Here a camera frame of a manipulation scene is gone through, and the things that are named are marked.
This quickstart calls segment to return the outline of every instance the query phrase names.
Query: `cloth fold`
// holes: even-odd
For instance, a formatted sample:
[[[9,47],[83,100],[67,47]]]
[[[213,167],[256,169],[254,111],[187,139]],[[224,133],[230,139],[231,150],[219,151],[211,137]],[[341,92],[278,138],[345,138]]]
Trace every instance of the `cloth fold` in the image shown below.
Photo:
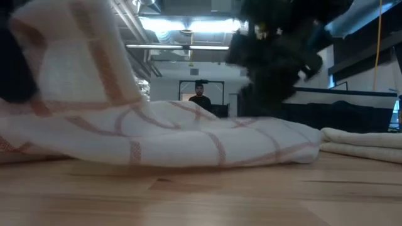
[[[235,167],[317,157],[321,133],[308,126],[220,120],[192,102],[144,101],[108,1],[34,0],[13,14],[10,27],[40,93],[25,105],[0,101],[0,162],[39,154]]]
[[[321,151],[402,164],[402,134],[354,134],[322,129]]]

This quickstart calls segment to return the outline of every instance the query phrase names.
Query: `fluorescent light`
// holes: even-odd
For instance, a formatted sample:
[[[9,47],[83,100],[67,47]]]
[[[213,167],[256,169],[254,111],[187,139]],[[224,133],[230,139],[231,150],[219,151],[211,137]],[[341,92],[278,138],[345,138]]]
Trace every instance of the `fluorescent light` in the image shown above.
[[[236,19],[227,19],[220,21],[194,21],[189,28],[186,28],[181,21],[168,21],[165,19],[154,19],[139,17],[144,29],[154,32],[191,30],[199,33],[231,33],[247,27],[247,23],[242,24]]]
[[[241,26],[240,21],[227,19],[224,21],[194,21],[188,29],[202,33],[230,33],[237,31]]]
[[[183,45],[126,45],[127,48],[140,48],[147,50],[183,50]],[[190,50],[228,50],[228,46],[188,46]]]
[[[185,30],[186,27],[183,23],[178,21],[168,21],[165,19],[151,19],[140,16],[139,20],[143,25],[144,29],[151,30],[154,32],[166,32],[166,31],[181,31]]]
[[[228,46],[190,46],[191,50],[228,50]]]
[[[181,45],[126,45],[127,48],[142,48],[154,50],[182,50]]]
[[[139,79],[138,84],[140,84],[140,85],[149,85],[149,82],[147,82],[146,80],[143,80],[143,79]]]

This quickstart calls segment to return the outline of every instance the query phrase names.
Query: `yellow cable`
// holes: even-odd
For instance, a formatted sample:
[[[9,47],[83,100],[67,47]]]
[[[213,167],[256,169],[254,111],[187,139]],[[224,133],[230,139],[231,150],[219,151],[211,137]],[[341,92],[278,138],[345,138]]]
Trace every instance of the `yellow cable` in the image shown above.
[[[381,18],[383,12],[383,0],[379,0],[379,17],[378,17],[378,40],[377,40],[377,55],[376,65],[374,66],[374,82],[372,83],[372,90],[376,91],[376,81],[378,73],[378,59],[379,59],[379,47],[381,45]]]

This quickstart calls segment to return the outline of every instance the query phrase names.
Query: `wooden table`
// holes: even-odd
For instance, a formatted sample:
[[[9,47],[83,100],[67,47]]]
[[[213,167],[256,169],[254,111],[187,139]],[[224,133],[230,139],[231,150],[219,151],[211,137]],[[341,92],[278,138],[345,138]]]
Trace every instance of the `wooden table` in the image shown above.
[[[313,164],[0,166],[0,225],[402,225],[402,166],[321,153]]]

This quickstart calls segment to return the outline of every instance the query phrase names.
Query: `folded towel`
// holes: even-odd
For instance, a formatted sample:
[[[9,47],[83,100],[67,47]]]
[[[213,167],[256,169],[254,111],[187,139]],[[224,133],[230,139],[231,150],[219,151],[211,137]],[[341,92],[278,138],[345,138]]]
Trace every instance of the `folded towel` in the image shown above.
[[[146,102],[108,1],[36,0],[11,29],[40,93],[0,102],[2,153],[150,166],[310,163],[316,129],[273,118],[220,120],[193,102]]]
[[[402,134],[354,134],[324,128],[321,151],[402,164]]]

